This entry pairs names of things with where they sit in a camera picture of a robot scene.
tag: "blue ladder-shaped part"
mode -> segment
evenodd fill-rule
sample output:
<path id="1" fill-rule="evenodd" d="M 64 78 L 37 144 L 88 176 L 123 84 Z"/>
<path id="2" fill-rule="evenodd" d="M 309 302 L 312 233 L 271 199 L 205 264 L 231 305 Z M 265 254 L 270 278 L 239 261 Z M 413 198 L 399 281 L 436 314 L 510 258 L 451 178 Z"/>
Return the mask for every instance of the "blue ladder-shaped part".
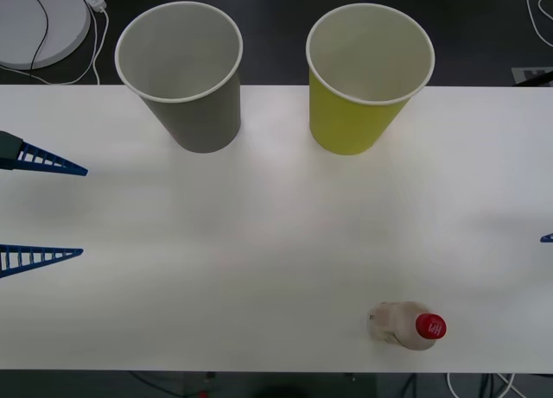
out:
<path id="1" fill-rule="evenodd" d="M 3 155 L 2 149 L 0 149 L 0 168 L 2 169 L 54 172 L 78 176 L 88 174 L 88 169 L 26 143 L 10 133 L 0 132 L 0 142 L 4 145 L 6 154 Z"/>
<path id="2" fill-rule="evenodd" d="M 80 256 L 83 249 L 0 244 L 0 278 Z"/>
<path id="3" fill-rule="evenodd" d="M 24 171 L 54 172 L 78 176 L 86 176 L 88 174 L 88 169 L 26 142 L 23 143 L 17 160 L 14 161 L 13 168 Z"/>

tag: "white table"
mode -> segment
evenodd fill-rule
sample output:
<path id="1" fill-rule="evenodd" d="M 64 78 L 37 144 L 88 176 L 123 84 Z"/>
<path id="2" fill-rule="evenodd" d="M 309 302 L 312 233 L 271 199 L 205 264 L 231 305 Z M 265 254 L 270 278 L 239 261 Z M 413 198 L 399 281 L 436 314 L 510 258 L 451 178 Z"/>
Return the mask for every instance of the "white table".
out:
<path id="1" fill-rule="evenodd" d="M 242 99 L 196 155 L 122 86 L 0 87 L 1 129 L 90 170 L 0 171 L 2 243 L 85 250 L 0 280 L 0 369 L 553 372 L 550 89 L 426 88 L 358 156 L 305 86 Z M 448 334 L 371 343 L 383 300 Z"/>

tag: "dark floor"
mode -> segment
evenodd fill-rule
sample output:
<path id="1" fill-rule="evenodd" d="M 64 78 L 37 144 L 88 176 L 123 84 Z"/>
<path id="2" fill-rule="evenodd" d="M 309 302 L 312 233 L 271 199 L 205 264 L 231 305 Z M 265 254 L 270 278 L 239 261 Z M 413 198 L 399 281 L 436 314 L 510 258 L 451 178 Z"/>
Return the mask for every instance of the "dark floor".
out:
<path id="1" fill-rule="evenodd" d="M 162 3 L 182 0 L 105 0 L 110 27 L 98 58 L 102 84 L 120 84 L 113 54 L 118 37 L 135 17 Z M 436 63 L 431 85 L 513 84 L 514 67 L 553 66 L 553 49 L 531 26 L 526 0 L 187 0 L 224 10 L 240 27 L 244 57 L 240 77 L 246 85 L 306 85 L 305 42 L 315 22 L 349 3 L 381 3 L 412 16 L 428 32 Z M 531 0 L 536 25 L 553 41 L 553 22 Z M 543 7 L 553 14 L 553 3 Z M 96 14 L 103 32 L 105 18 Z M 93 31 L 63 61 L 35 71 L 52 83 L 76 79 L 88 65 Z M 0 84 L 32 80 L 0 70 Z M 94 84 L 90 71 L 80 84 Z"/>
<path id="2" fill-rule="evenodd" d="M 267 374 L 219 373 L 205 382 L 203 373 L 139 372 L 143 379 L 174 391 L 178 396 L 198 396 L 206 389 L 210 398 L 258 398 L 268 387 L 300 389 L 306 398 L 442 398 L 452 396 L 445 375 L 418 374 L 405 389 L 410 374 Z M 455 392 L 461 398 L 478 398 L 482 375 L 452 375 Z M 504 383 L 495 376 L 497 396 Z M 416 395 L 413 389 L 416 384 Z M 514 385 L 528 398 L 553 395 L 553 378 L 518 375 Z M 0 371 L 0 396 L 9 398 L 168 398 L 140 383 L 127 372 L 115 371 Z M 277 398 L 280 395 L 266 395 Z M 490 396 L 489 383 L 485 391 Z M 516 394 L 509 392 L 505 398 Z"/>

